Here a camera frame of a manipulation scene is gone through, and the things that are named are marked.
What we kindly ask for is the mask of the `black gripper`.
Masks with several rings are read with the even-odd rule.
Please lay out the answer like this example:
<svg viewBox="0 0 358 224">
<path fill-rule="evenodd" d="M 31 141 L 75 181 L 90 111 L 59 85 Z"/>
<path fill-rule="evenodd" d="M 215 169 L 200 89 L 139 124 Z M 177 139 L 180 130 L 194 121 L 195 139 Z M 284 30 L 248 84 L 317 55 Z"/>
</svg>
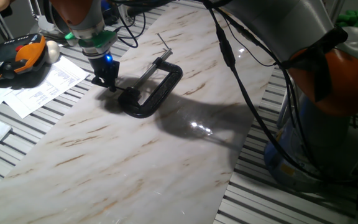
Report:
<svg viewBox="0 0 358 224">
<path fill-rule="evenodd" d="M 120 63 L 115 61 L 110 53 L 103 54 L 98 58 L 91 58 L 89 62 L 94 74 L 98 76 L 92 79 L 92 84 L 102 87 L 108 86 L 109 91 L 116 92 L 115 78 L 118 76 Z M 108 85 L 103 79 L 109 79 Z"/>
</svg>

